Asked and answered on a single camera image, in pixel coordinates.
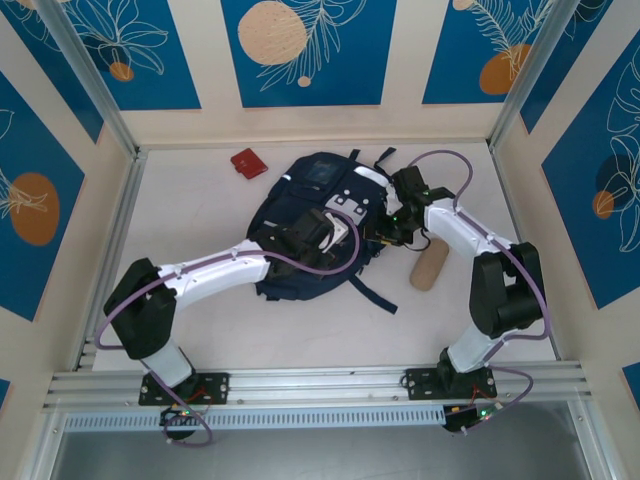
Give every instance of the white table surface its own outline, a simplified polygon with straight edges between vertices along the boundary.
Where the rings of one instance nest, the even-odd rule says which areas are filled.
[[[270,187],[297,158],[317,151],[348,155],[371,165],[388,145],[269,146],[254,151],[269,171],[246,180],[229,159],[240,148],[154,150],[144,171],[118,279],[141,257],[177,263],[239,243]],[[388,172],[420,153],[450,148],[467,155],[475,176],[461,204],[496,232],[515,239],[513,224],[484,143],[400,144]],[[437,155],[420,165],[426,183],[456,191],[466,167]],[[471,263],[451,252],[434,288],[415,290],[409,274],[419,253],[388,247],[365,268],[362,280],[398,305],[390,315],[350,284],[311,301],[267,302],[253,285],[206,298],[176,315],[173,337],[196,368],[307,368],[434,363],[471,322]],[[540,333],[536,322],[529,333]],[[108,330],[105,342],[117,343]],[[554,360],[551,343],[511,342],[497,361]],[[94,370],[138,370],[124,352],[98,351]]]

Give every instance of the wall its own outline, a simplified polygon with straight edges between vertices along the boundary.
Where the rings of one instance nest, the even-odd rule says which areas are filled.
[[[96,1],[107,5],[106,0]],[[517,21],[527,8],[537,6],[542,19],[549,10],[542,6],[552,4],[550,0],[278,2],[116,0],[105,7],[100,21],[92,19],[95,11],[79,15],[82,6],[78,2],[61,5],[138,142],[166,145],[485,138],[542,21],[501,47],[500,40],[490,38],[488,31],[481,33],[483,20],[476,7],[484,4],[497,9],[507,4],[513,7]],[[286,37],[284,54],[269,47],[261,50],[268,43],[266,36],[247,40],[237,33],[256,4],[265,11],[275,8],[276,13],[289,9],[279,18],[290,22],[281,35]],[[311,51],[307,50],[311,40],[307,40],[307,47],[295,60],[299,61],[295,72],[285,74],[280,68],[288,68],[288,63],[282,63],[284,57],[280,57],[290,58],[287,52],[304,46],[296,42],[305,38],[305,30],[296,30],[296,25],[306,28],[306,38],[311,38],[308,23],[318,19],[322,23],[321,16],[315,17],[320,5],[328,15],[338,15],[344,6],[349,12],[345,17],[353,13],[354,18],[325,22],[322,33],[326,36],[318,40],[317,50],[304,57]],[[123,15],[115,13],[120,8]],[[300,19],[307,22],[304,27]],[[250,27],[255,31],[275,22],[269,12],[254,20]],[[95,42],[100,40],[96,39],[111,37],[110,31],[117,30],[104,27],[112,22],[126,34],[113,39],[117,46],[98,49]],[[502,29],[508,31],[509,25],[505,23]],[[253,50],[247,47],[251,41]],[[510,62],[502,58],[506,54],[513,57]],[[508,71],[510,63],[512,72]],[[271,67],[260,70],[261,65]],[[266,88],[267,79],[277,85],[262,92],[261,83]]]
[[[82,188],[35,317],[27,319],[0,308],[0,378],[11,382],[9,396],[0,412],[0,478],[11,479],[17,474],[27,442],[34,435],[32,427],[52,372],[67,369],[76,354],[73,346],[82,335],[87,300],[129,160],[107,128],[94,143],[2,15],[0,44],[3,76],[84,173]],[[0,142],[0,166],[8,171],[21,159],[7,156],[3,150],[5,140]],[[41,141],[41,138],[25,137],[25,148]],[[64,193],[58,192],[61,202]],[[7,225],[4,222],[11,225],[9,216],[0,221],[3,227]],[[0,232],[4,250],[14,236],[11,230]],[[10,293],[20,295],[19,291]],[[3,292],[3,299],[6,295],[7,292]]]
[[[581,360],[629,478],[640,475],[640,412],[621,369],[640,361],[640,290],[600,309],[596,307],[541,164],[636,35],[639,18],[640,4],[636,0],[614,0],[531,134],[518,118],[496,151],[522,236],[541,251],[546,291],[562,353],[566,358]],[[590,135],[585,131],[582,136],[587,144]],[[579,158],[571,158],[570,154],[567,157],[567,161],[583,165],[583,169],[591,160],[589,153],[581,153]],[[581,172],[573,174],[573,195],[578,195]],[[599,240],[599,234],[593,230],[584,232],[594,255],[604,255],[608,246]],[[627,275],[636,276],[637,257],[628,258]],[[603,268],[605,278],[618,281],[608,273]]]

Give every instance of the red wallet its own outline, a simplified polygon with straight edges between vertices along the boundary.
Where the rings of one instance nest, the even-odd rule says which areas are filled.
[[[269,167],[250,148],[231,157],[231,163],[247,178],[257,177],[269,170]]]

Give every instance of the backpack strap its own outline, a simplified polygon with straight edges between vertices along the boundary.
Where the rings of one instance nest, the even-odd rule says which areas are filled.
[[[355,274],[349,278],[349,282],[351,282],[351,285],[356,287],[356,290],[358,290],[361,294],[367,297],[371,302],[375,303],[383,310],[386,310],[391,315],[395,315],[395,313],[398,311],[397,305],[394,305],[390,301],[385,300],[376,292],[371,290],[364,283],[362,283],[362,280],[360,280]]]
[[[384,169],[380,166],[380,164],[382,162],[384,162],[387,157],[389,157],[390,155],[393,155],[396,152],[396,149],[393,147],[389,147],[387,148],[384,153],[382,155],[380,155],[380,158],[378,160],[376,160],[376,163],[373,164],[373,168],[376,172],[384,175],[387,179],[391,180],[391,176],[389,176],[389,174],[387,172],[384,171]]]

